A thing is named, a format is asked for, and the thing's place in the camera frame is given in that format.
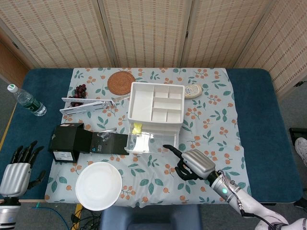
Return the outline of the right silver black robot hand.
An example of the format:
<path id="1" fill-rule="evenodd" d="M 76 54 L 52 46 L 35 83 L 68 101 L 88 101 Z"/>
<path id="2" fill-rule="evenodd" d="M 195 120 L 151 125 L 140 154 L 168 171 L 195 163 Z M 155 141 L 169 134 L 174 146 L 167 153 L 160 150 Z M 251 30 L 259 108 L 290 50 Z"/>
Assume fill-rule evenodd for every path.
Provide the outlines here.
<path id="1" fill-rule="evenodd" d="M 175 167 L 178 176 L 184 180 L 206 180 L 215 171 L 215 164 L 205 154 L 197 149 L 181 152 L 171 145 L 163 145 L 172 151 L 180 160 Z"/>

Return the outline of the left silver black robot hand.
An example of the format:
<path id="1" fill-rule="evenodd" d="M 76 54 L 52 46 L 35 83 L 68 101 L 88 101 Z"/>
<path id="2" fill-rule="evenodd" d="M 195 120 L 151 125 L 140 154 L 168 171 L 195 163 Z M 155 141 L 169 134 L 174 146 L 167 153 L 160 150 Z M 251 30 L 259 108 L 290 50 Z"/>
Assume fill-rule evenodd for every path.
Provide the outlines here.
<path id="1" fill-rule="evenodd" d="M 43 181 L 46 170 L 42 170 L 35 180 L 30 180 L 36 158 L 44 149 L 44 146 L 36 148 L 36 144 L 35 140 L 29 146 L 19 146 L 13 153 L 0 183 L 0 195 L 4 199 L 19 198 Z"/>

